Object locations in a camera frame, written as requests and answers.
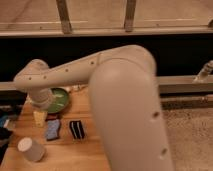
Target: black wall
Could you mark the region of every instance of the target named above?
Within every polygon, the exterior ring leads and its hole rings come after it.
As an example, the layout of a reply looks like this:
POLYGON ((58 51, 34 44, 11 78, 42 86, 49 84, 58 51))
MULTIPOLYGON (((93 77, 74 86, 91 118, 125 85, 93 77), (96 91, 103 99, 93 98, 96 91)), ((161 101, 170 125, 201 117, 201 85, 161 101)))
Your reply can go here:
POLYGON ((213 59, 213 34, 113 37, 0 38, 0 81, 11 81, 34 58, 51 67, 128 44, 154 55, 158 75, 195 75, 213 59))

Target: blue sponge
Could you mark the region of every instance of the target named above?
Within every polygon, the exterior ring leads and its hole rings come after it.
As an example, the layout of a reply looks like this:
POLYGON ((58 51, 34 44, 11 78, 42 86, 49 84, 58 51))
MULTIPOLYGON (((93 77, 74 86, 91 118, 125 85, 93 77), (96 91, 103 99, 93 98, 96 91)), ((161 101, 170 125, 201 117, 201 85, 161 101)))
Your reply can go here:
POLYGON ((59 129, 61 123, 59 119, 47 121, 46 140, 55 140, 59 138, 59 129))

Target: floor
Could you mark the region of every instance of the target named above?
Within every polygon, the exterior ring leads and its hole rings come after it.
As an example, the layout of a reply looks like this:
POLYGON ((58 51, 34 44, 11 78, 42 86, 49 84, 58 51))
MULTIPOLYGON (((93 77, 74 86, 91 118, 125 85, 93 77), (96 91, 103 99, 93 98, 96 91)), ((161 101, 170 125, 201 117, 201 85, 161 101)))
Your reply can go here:
POLYGON ((213 170, 213 101, 192 96, 162 104, 176 171, 213 170))
MULTIPOLYGON (((122 28, 127 0, 67 0, 73 28, 122 28)), ((137 0, 135 27, 207 25, 212 0, 137 0)), ((60 29, 56 1, 1 0, 0 30, 60 29)))

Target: yellow object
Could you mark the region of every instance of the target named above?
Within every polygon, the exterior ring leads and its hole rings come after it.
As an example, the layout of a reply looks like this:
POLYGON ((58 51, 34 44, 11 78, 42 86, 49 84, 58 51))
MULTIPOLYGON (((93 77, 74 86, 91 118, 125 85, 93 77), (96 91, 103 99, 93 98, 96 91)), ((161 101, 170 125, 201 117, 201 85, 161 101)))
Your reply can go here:
POLYGON ((44 110, 34 110, 33 116, 36 126, 43 127, 47 117, 47 112, 44 110))

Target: sponge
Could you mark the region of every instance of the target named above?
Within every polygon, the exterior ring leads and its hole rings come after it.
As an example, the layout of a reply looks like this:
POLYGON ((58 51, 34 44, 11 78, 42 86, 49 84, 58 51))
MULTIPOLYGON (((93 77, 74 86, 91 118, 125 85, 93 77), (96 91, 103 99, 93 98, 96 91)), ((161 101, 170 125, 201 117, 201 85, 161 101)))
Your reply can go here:
POLYGON ((34 116, 36 126, 43 127, 47 117, 47 111, 34 110, 33 116, 34 116))
POLYGON ((59 129, 61 123, 59 119, 47 121, 46 140, 55 140, 59 138, 59 129))

